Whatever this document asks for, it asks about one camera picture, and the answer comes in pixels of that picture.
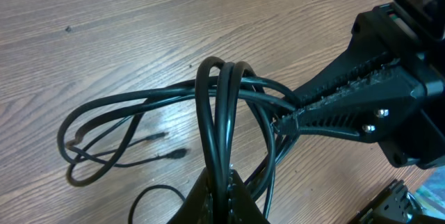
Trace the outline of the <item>black USB cable silver plug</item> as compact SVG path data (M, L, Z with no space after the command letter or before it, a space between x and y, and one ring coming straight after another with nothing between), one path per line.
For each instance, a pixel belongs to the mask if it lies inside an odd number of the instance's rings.
M245 62L225 62L211 56L197 69L194 80L165 88L141 90L93 100L74 109L60 126L56 141L58 151L69 166L66 178L72 186L96 182L111 168L120 167L124 152L135 145L134 134L146 112L179 102L194 100L200 130L208 186L213 198L213 222L228 223L230 157L236 108L246 102L257 120L266 144L266 157L247 179L242 179L250 197L268 220L275 189L277 164L292 148L298 135L274 132L273 120L280 109L294 112L296 100L284 85L258 77ZM106 125L107 132L127 124L118 148L90 154L90 143L83 139L93 129Z

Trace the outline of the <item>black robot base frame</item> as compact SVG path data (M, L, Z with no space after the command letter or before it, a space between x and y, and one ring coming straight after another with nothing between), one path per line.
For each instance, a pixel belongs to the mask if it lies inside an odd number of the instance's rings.
M394 179L348 224L444 224L410 193L403 180Z

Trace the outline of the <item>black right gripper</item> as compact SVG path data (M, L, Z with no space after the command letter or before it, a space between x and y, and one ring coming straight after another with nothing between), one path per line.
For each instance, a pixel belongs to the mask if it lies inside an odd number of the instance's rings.
M419 35L392 3L353 28L350 47L293 91L301 109L275 133L378 143L397 168L444 165L444 43Z

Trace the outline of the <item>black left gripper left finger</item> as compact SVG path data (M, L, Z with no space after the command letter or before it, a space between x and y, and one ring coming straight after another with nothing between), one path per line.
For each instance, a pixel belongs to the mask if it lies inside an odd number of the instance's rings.
M168 224L212 224L213 198L208 180L208 172L204 168L183 205Z

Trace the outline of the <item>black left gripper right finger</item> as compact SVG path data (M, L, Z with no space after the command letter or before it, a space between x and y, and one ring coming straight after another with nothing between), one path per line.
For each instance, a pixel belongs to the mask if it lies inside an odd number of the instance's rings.
M227 197L229 224L269 224L235 170L230 170Z

